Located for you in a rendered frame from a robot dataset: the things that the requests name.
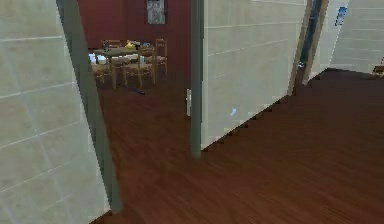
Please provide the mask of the wooden dining table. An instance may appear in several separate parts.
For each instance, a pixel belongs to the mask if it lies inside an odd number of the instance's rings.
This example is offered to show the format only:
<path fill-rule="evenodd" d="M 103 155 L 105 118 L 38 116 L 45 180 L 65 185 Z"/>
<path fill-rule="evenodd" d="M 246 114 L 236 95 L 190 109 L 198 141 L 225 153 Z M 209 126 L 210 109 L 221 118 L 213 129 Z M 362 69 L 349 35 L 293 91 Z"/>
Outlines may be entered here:
<path fill-rule="evenodd" d="M 113 57 L 120 57 L 120 56 L 127 56 L 127 55 L 134 55 L 137 53 L 138 53 L 138 51 L 136 49 L 128 49 L 126 47 L 111 48 L 109 50 L 96 49 L 94 51 L 95 56 L 101 55 L 107 59 L 108 67 L 109 67 L 109 73 L 112 77 L 112 87 L 114 89 L 117 88 L 117 74 L 115 72 L 114 65 L 112 64 L 112 58 Z"/>

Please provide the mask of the dark room door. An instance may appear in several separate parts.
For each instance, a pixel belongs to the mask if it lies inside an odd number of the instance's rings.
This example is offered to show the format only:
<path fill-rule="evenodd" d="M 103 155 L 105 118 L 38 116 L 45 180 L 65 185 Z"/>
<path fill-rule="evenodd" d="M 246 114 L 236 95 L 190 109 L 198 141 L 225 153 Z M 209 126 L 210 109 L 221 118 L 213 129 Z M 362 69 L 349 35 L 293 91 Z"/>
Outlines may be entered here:
<path fill-rule="evenodd" d="M 314 32 L 316 29 L 316 24 L 319 17 L 319 12 L 321 9 L 322 0 L 312 0 L 312 9 L 309 17 L 309 23 L 307 27 L 306 37 L 301 52 L 301 58 L 299 66 L 303 68 L 308 60 L 309 50 L 313 41 Z"/>

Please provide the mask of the grey door frame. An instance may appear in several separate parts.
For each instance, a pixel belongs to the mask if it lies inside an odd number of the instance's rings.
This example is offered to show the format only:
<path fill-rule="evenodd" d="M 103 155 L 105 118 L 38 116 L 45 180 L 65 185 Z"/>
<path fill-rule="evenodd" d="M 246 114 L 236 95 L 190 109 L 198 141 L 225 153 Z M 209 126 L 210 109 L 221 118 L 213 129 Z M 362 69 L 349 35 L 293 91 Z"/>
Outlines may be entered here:
<path fill-rule="evenodd" d="M 56 0 L 63 25 L 67 46 L 75 71 L 86 121 L 90 124 L 91 143 L 95 147 L 97 161 L 107 194 L 110 210 L 118 213 L 123 209 L 121 194 L 112 160 L 112 153 L 106 133 L 96 82 L 91 72 L 88 48 L 81 24 L 77 0 Z M 201 157 L 202 144 L 202 81 L 204 0 L 191 0 L 191 155 Z"/>

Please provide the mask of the grey framed wall picture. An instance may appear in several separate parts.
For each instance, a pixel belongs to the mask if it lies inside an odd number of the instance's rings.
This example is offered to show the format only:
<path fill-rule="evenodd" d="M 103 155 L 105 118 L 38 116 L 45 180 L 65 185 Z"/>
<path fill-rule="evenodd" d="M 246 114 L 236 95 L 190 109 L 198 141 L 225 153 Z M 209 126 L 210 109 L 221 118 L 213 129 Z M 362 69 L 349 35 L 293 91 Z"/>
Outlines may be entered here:
<path fill-rule="evenodd" d="M 147 0 L 147 22 L 149 24 L 165 24 L 165 0 Z"/>

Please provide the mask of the blue framed wall picture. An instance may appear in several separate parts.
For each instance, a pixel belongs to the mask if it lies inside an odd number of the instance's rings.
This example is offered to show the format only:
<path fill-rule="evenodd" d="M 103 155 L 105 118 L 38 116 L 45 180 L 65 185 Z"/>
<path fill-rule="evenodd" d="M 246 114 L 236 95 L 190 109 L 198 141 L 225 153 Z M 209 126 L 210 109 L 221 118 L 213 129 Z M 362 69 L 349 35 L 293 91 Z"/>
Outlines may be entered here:
<path fill-rule="evenodd" d="M 343 24 L 346 12 L 347 12 L 347 8 L 346 7 L 340 7 L 339 8 L 338 14 L 337 14 L 337 17 L 336 17 L 336 20 L 335 20 L 335 25 L 336 26 L 341 26 Z"/>

